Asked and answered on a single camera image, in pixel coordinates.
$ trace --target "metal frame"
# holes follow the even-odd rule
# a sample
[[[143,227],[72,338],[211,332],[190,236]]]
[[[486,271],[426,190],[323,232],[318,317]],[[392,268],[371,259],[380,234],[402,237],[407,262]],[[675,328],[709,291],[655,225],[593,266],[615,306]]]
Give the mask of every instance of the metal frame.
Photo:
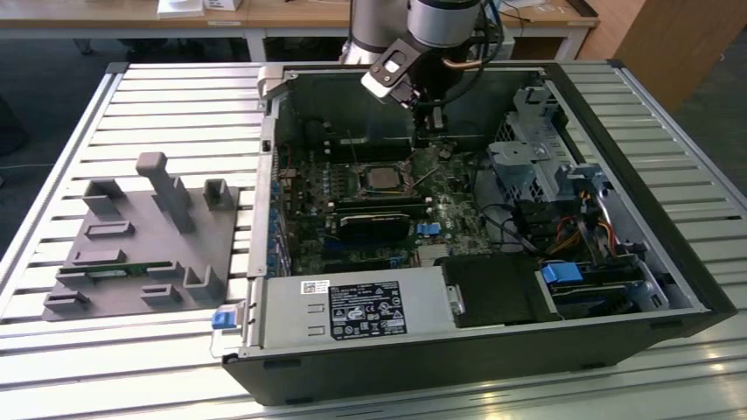
[[[226,98],[224,95],[251,102],[258,98],[258,92],[252,87],[242,86],[256,84],[258,79],[250,76],[250,82],[246,83],[247,77],[240,75],[240,70],[252,66],[248,63],[132,65],[134,70],[160,69],[163,74],[159,77],[172,80],[188,69],[218,68],[227,71],[234,68],[239,72],[227,78],[236,87],[195,89],[184,83],[184,87],[176,90],[159,87],[160,92],[156,94],[152,91],[140,93],[122,90],[120,82],[118,92],[111,95],[111,105],[104,96],[114,93],[114,81],[119,76],[106,76],[108,82],[99,86],[66,147],[63,156],[70,158],[70,162],[66,163],[64,158],[55,166],[51,180],[42,189],[40,198],[0,265],[0,278],[6,280],[0,295],[0,406],[4,417],[283,417],[326,420],[346,416],[352,420],[371,420],[511,416],[524,419],[577,419],[597,418],[603,412],[610,419],[627,420],[631,412],[641,419],[738,417],[743,414],[747,403],[747,221],[734,220],[745,214],[745,206],[742,199],[733,199],[733,196],[741,198],[742,195],[709,169],[703,153],[678,134],[678,126],[650,103],[645,90],[637,87],[627,76],[619,75],[619,70],[606,62],[565,63],[563,67],[679,231],[741,310],[735,317],[718,326],[687,339],[661,343],[617,367],[303,407],[268,408],[258,405],[220,368],[218,359],[211,357],[211,311],[71,321],[70,324],[42,322],[38,317],[42,314],[43,296],[54,280],[48,273],[55,270],[55,258],[67,252],[62,235],[71,231],[71,227],[72,230],[75,228],[71,217],[80,216],[82,207],[75,194],[83,183],[70,181],[70,178],[92,168],[88,164],[79,168],[78,159],[82,153],[94,156],[94,151],[103,158],[106,151],[111,150],[110,146],[118,147],[120,155],[131,147],[151,147],[140,136],[127,138],[130,145],[112,143],[119,130],[108,130],[107,137],[100,136],[103,131],[96,131],[96,125],[100,124],[94,124],[94,115],[102,109],[108,109],[104,112],[127,112],[127,118],[131,118],[135,112],[146,117],[142,121],[159,123],[164,116],[156,115],[156,111],[163,113],[164,107],[155,107],[151,102],[138,102],[142,105],[123,102],[147,96],[154,98],[156,104],[166,101],[168,95],[172,100],[182,98],[182,102],[224,102],[226,99],[215,99]],[[188,114],[188,122],[194,127],[190,133],[208,130],[204,132],[220,133],[226,139],[239,133],[239,129],[254,130],[254,126],[236,126],[234,117],[250,111],[231,111],[226,107],[208,114]],[[171,112],[195,111],[180,104]],[[206,127],[210,121],[218,121],[218,126]],[[570,134],[586,160],[594,161],[586,141],[578,133]],[[91,136],[95,145],[83,147],[83,138]],[[196,137],[196,134],[183,137],[182,143],[191,144],[180,147],[182,153],[195,156],[180,158],[186,165],[204,159],[198,157],[206,151]],[[226,150],[227,146],[220,146],[224,141],[212,141],[212,153],[220,151],[220,147]],[[242,139],[230,141],[235,141],[236,145],[254,144]],[[254,154],[240,153],[231,158],[231,162],[244,162],[244,166],[251,166]],[[228,162],[224,157],[210,159],[218,159],[216,165],[226,166]],[[118,161],[108,162],[107,166],[114,171]],[[244,188],[256,182],[252,173],[227,175]],[[124,177],[122,180],[126,186],[138,188],[131,179]],[[63,185],[64,191],[59,191],[56,188]],[[242,193],[244,212],[251,212],[252,203],[254,191],[246,188]],[[251,221],[242,223],[244,226],[251,225]],[[43,241],[30,241],[32,238],[42,238]],[[228,285],[230,300],[247,295],[248,284],[242,278],[242,270],[248,266],[250,240],[243,228],[235,238],[234,276],[238,278],[232,278]],[[215,343],[216,349],[238,345],[239,336],[231,334],[223,334]]]
[[[563,38],[555,60],[574,60],[591,27],[508,28],[512,37]],[[348,28],[0,28],[0,39],[119,39],[119,38],[243,38],[255,62],[267,61],[266,38],[270,37],[348,37]]]

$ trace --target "slotted metal surface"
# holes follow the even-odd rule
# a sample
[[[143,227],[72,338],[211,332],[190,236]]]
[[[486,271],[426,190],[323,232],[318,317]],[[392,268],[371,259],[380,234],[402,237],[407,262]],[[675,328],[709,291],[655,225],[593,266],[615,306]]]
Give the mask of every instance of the slotted metal surface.
[[[247,292],[262,114],[258,66],[132,65],[107,76],[70,146],[51,196],[35,204],[0,295],[0,417],[116,418],[739,418],[747,414],[747,221],[742,196],[703,160],[625,72],[567,64],[611,136],[741,313],[619,366],[396,395],[267,408],[220,368],[211,311],[46,323],[43,300],[87,211],[87,179],[126,190],[139,151],[162,150],[188,187],[226,178],[242,188],[230,299]],[[594,155],[571,133],[586,158]]]

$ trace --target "power supply label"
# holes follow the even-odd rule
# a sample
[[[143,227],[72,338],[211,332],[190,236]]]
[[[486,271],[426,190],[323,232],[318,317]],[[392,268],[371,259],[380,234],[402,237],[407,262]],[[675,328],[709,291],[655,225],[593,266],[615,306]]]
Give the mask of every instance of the power supply label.
[[[330,318],[336,340],[406,334],[399,282],[330,286]]]

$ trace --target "wooden table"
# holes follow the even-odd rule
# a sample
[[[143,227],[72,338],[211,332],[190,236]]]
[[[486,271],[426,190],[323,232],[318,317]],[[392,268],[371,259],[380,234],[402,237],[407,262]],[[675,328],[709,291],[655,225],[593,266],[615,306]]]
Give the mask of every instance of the wooden table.
[[[156,7],[158,0],[2,0],[0,39],[244,38],[252,60],[267,61],[267,37],[348,35],[347,0],[244,0],[236,11],[206,10],[202,17],[163,20]],[[522,22],[502,17],[510,34],[524,39],[518,44],[562,39],[559,60],[575,58],[599,21],[582,17],[566,0],[524,8],[520,16]]]
[[[159,20],[158,0],[2,0],[0,39],[244,38],[250,3]]]
[[[251,0],[247,16],[247,42],[252,60],[267,60],[267,37],[347,37],[350,3],[346,0]],[[515,38],[562,39],[557,60],[574,60],[586,34],[599,19],[583,17],[566,0],[550,0],[545,6],[510,10],[503,24]]]

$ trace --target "motherboard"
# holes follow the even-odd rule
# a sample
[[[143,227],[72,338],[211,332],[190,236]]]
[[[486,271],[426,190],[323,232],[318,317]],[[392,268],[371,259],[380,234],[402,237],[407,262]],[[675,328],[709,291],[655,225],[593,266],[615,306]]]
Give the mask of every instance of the motherboard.
[[[474,153],[454,153],[448,143],[407,152],[376,161],[351,143],[352,162],[312,150],[292,165],[286,150],[279,179],[295,275],[432,266],[491,252],[471,193]]]

